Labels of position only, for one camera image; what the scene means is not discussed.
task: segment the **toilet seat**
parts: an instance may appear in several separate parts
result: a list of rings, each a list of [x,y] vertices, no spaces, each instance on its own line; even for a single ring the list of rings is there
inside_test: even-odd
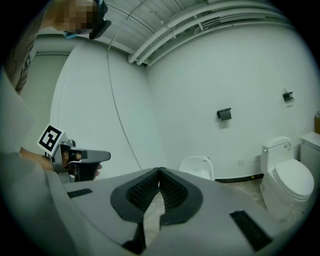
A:
[[[299,200],[306,200],[314,189],[311,172],[295,159],[276,164],[274,177],[284,191]]]

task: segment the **black velcro strip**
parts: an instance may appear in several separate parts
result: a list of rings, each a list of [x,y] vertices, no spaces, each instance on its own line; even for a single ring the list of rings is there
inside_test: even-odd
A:
[[[68,196],[70,198],[76,198],[76,197],[80,197],[80,196],[83,196],[83,195],[86,195],[86,194],[90,194],[92,193],[93,191],[89,188],[85,188],[85,189],[80,189],[80,190],[76,190],[76,191],[72,191],[72,192],[68,192]]]
[[[256,252],[272,241],[245,211],[235,211],[230,216]]]

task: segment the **wall outlet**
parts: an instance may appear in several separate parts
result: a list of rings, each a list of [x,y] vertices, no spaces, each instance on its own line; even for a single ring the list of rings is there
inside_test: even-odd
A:
[[[260,154],[253,157],[253,162],[255,162],[255,163],[256,162],[260,162],[260,160],[261,160],[261,155]]]
[[[244,159],[239,159],[238,160],[238,166],[244,166],[245,165],[245,160]]]

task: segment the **toilet paper holder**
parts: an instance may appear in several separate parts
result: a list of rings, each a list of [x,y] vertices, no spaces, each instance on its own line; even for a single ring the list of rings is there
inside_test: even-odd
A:
[[[225,120],[229,120],[231,119],[231,107],[226,108],[226,109],[222,109],[222,110],[218,110],[216,112],[218,119],[221,119],[221,121],[225,121]]]

